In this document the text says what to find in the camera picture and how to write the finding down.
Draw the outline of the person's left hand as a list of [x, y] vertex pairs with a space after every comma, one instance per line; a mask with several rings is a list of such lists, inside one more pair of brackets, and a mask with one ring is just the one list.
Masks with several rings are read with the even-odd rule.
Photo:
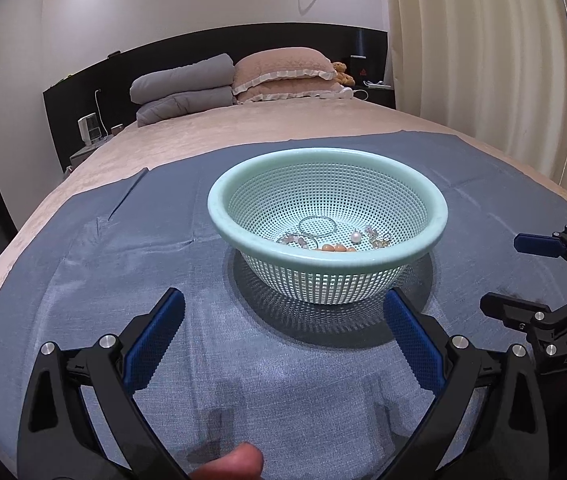
[[244, 442], [232, 452], [206, 463], [189, 474], [196, 480], [253, 480], [261, 478], [264, 467], [262, 452]]

